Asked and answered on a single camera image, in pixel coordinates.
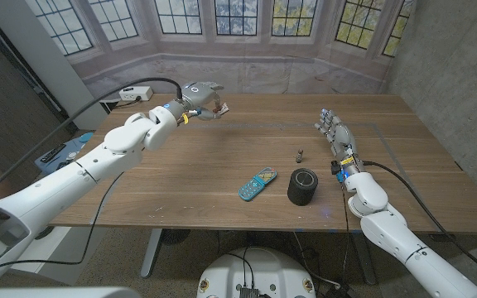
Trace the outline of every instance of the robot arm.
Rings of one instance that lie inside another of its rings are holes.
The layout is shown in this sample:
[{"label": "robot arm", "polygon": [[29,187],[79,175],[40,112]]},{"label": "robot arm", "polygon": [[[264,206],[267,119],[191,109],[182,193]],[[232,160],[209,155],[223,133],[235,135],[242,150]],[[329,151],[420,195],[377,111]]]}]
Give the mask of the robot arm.
[{"label": "robot arm", "polygon": [[476,296],[477,286],[423,243],[390,205],[384,189],[365,171],[352,132],[334,112],[323,109],[315,127],[329,141],[347,191],[355,193],[347,204],[361,218],[365,237],[400,261],[430,295]]},{"label": "robot arm", "polygon": [[[132,115],[123,126],[106,134],[102,144],[79,160],[0,199],[0,265],[16,261],[54,217],[101,180],[138,165],[143,149],[159,149],[184,113],[201,109],[210,101],[220,107],[215,90],[222,88],[215,83],[190,83],[183,89],[183,99],[155,107],[148,117],[143,113]],[[0,276],[10,266],[0,267]]]}]

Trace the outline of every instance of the gray floor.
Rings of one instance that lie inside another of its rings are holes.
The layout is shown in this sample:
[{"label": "gray floor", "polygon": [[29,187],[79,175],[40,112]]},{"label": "gray floor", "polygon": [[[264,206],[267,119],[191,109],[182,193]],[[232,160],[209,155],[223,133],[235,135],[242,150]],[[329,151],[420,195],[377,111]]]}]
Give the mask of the gray floor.
[{"label": "gray floor", "polygon": [[[204,269],[224,252],[246,244],[244,231],[220,232],[220,250],[217,252],[215,231],[193,230],[183,243],[162,246],[152,276],[142,279],[139,269],[149,235],[150,230],[144,228],[111,228],[77,281],[77,286],[127,286],[143,297],[193,297]],[[284,233],[256,232],[249,236],[257,245],[294,255]],[[339,280],[345,252],[345,235],[299,233],[299,237],[304,247],[314,248],[319,253],[321,274]],[[477,257],[477,236],[464,235],[458,239]],[[422,236],[422,240],[477,285],[477,266],[460,255],[451,243],[436,243],[426,236]],[[370,247],[379,284],[365,285],[352,243],[349,247],[347,281],[361,297],[430,297],[399,262],[373,245]],[[309,266],[312,270],[317,270],[318,261],[311,259]],[[0,287],[24,286],[63,285],[37,277],[12,274],[0,279]],[[322,293],[327,290],[327,285],[320,286]]]}]

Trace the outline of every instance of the power strip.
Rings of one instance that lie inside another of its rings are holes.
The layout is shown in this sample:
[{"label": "power strip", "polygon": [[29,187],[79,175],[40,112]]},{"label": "power strip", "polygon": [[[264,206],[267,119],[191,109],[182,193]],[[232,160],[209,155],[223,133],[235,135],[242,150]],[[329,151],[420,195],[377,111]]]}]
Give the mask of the power strip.
[{"label": "power strip", "polygon": [[152,92],[152,89],[147,86],[127,87],[119,91],[119,95],[123,101],[134,101],[136,100],[137,96],[141,96],[142,101],[147,101],[150,100],[150,97],[153,94],[154,93]]}]

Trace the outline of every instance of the wooden table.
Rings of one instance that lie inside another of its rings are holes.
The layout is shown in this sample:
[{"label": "wooden table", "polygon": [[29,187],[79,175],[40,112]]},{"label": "wooden table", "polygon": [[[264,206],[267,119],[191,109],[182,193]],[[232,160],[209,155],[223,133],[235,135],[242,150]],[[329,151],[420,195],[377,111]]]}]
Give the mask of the wooden table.
[{"label": "wooden table", "polygon": [[[133,113],[147,113],[170,99],[155,94],[150,102],[112,112],[82,153]],[[231,109],[222,119],[192,118],[159,151],[144,152],[141,165],[118,181],[97,225],[345,231],[342,193],[330,174],[330,146],[313,127],[321,109],[330,108],[351,128],[362,159],[407,178],[450,232],[477,233],[477,187],[400,97],[223,94],[222,99]],[[300,148],[303,161],[297,164]],[[239,188],[266,166],[277,170],[277,178],[251,202],[240,199]],[[302,207],[287,198],[290,174],[300,167],[319,177],[314,199]],[[401,182],[379,168],[367,170],[412,231],[436,231]],[[89,225],[112,180],[100,183],[52,224]],[[351,213],[349,228],[360,230],[359,219]]]}]

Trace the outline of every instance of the table leg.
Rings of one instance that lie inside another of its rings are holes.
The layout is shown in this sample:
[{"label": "table leg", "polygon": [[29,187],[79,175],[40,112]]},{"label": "table leg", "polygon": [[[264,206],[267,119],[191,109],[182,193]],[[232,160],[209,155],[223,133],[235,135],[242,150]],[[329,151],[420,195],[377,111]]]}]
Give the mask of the table leg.
[{"label": "table leg", "polygon": [[356,247],[360,268],[362,268],[362,273],[364,274],[364,281],[368,285],[376,285],[377,277],[374,274],[367,239],[363,233],[351,233],[351,235],[353,237],[354,246]]},{"label": "table leg", "polygon": [[159,253],[159,247],[161,246],[161,231],[162,228],[153,228],[150,233],[150,239],[148,240],[147,252],[145,253],[145,259],[142,261],[141,277],[148,278],[152,274],[152,269],[157,260],[157,254]]}]

